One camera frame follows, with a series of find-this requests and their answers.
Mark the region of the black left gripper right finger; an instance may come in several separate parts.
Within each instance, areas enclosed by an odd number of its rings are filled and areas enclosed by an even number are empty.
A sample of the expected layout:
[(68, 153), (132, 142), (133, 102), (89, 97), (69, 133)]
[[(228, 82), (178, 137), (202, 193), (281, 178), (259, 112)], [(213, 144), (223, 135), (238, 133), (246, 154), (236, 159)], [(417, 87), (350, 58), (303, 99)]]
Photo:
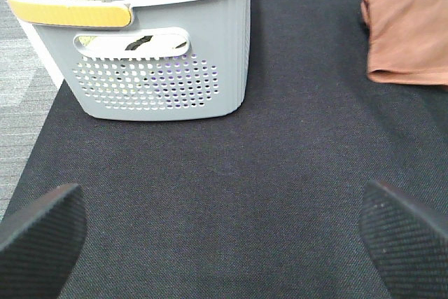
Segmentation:
[(380, 181), (364, 187), (359, 230), (392, 298), (447, 297), (447, 216)]

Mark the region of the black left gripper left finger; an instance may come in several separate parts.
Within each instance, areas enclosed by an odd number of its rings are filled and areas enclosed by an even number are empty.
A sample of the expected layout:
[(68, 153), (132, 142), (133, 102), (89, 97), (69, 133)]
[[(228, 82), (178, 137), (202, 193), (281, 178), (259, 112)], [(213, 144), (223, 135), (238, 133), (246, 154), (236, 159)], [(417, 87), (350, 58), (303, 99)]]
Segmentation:
[(1, 297), (57, 298), (83, 248), (82, 188), (68, 183), (1, 222)]

